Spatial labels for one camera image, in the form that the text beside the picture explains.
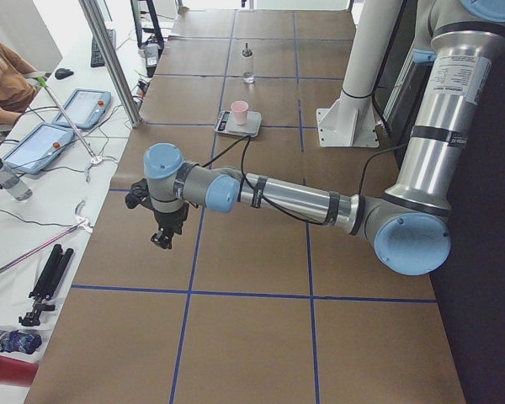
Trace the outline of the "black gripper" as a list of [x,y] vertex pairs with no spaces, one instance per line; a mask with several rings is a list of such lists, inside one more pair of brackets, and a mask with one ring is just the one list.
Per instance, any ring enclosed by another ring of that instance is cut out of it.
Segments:
[[173,236],[183,232],[183,224],[189,215],[189,204],[181,200],[172,203],[157,202],[152,204],[151,210],[157,222],[157,232],[151,236],[151,242],[163,249],[171,249]]

